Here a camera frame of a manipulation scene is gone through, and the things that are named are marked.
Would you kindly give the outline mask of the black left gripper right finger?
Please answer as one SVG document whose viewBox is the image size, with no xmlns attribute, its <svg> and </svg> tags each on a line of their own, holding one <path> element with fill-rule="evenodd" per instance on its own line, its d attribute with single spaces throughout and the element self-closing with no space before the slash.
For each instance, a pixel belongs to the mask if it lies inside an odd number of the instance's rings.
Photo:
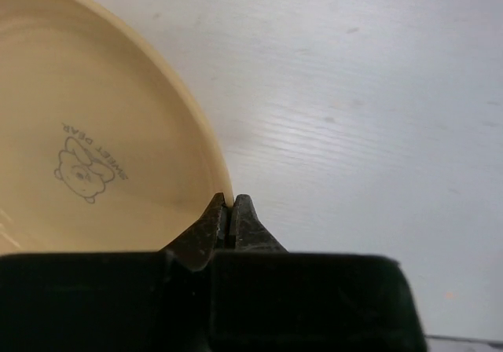
<svg viewBox="0 0 503 352">
<path fill-rule="evenodd" d="M 238 195 L 234 201 L 229 224 L 229 245 L 237 251 L 287 251 L 260 222 L 252 198 L 246 194 Z"/>
</svg>

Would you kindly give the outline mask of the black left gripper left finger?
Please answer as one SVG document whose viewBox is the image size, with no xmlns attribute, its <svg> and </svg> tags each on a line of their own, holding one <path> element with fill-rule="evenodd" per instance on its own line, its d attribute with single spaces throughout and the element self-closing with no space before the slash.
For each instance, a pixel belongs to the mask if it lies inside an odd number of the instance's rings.
<svg viewBox="0 0 503 352">
<path fill-rule="evenodd" d="M 159 251 L 162 272 L 176 266 L 190 272 L 203 270 L 214 250 L 225 245 L 228 207 L 222 192 L 216 193 L 201 216 Z"/>
</svg>

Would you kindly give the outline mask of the cream round plate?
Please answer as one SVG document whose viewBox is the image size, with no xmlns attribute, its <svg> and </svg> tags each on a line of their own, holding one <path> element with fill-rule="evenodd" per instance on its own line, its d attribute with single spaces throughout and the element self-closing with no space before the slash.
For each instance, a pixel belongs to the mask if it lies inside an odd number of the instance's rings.
<svg viewBox="0 0 503 352">
<path fill-rule="evenodd" d="M 91 0 L 1 0 L 1 251 L 158 249 L 229 172 L 166 61 Z"/>
</svg>

